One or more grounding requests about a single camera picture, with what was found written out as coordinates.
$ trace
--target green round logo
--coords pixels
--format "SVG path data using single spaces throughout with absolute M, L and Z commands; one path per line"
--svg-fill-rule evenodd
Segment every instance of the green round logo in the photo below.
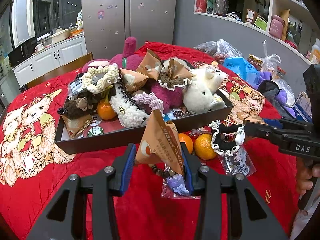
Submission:
M 88 136 L 93 136 L 93 135 L 98 135 L 98 134 L 102 134 L 103 133 L 103 129 L 100 126 L 95 126 L 92 127 L 89 132 L 88 132 Z

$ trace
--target magenta plush toy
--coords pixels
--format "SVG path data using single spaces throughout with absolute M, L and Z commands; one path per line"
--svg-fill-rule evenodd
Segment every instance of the magenta plush toy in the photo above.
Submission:
M 82 67 L 82 73 L 87 73 L 88 68 L 89 67 L 95 67 L 98 68 L 99 66 L 109 66 L 112 65 L 109 62 L 110 60 L 105 59 L 105 58 L 100 58 L 100 59 L 94 59 L 94 60 L 90 60 L 89 62 L 87 62 L 83 67 Z
M 110 65 L 116 63 L 118 68 L 125 68 L 129 70 L 136 71 L 137 67 L 140 65 L 143 57 L 134 54 L 136 50 L 137 39 L 134 37 L 128 37 L 124 41 L 124 48 L 122 54 L 115 55 L 111 61 Z
M 151 92 L 153 92 L 156 97 L 163 101 L 163 113 L 166 114 L 170 109 L 182 106 L 182 88 L 176 87 L 174 91 L 168 90 L 160 86 L 160 84 L 154 81 L 151 84 Z

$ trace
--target blue plastic bag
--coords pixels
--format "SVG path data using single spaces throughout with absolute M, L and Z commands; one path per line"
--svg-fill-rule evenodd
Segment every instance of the blue plastic bag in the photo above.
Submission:
M 224 60 L 223 66 L 236 73 L 250 85 L 257 85 L 259 82 L 259 71 L 255 69 L 243 57 L 229 57 Z

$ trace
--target refrigerator magnet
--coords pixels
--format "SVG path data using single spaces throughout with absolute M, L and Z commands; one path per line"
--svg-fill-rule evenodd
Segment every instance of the refrigerator magnet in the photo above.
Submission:
M 98 19 L 103 20 L 104 19 L 104 10 L 99 10 L 98 11 Z

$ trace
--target bottle with orange label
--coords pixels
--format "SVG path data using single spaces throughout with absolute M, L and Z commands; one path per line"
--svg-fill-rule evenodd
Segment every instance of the bottle with orange label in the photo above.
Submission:
M 309 60 L 312 64 L 320 63 L 320 40 L 316 39 L 316 44 L 312 46 L 311 54 Z

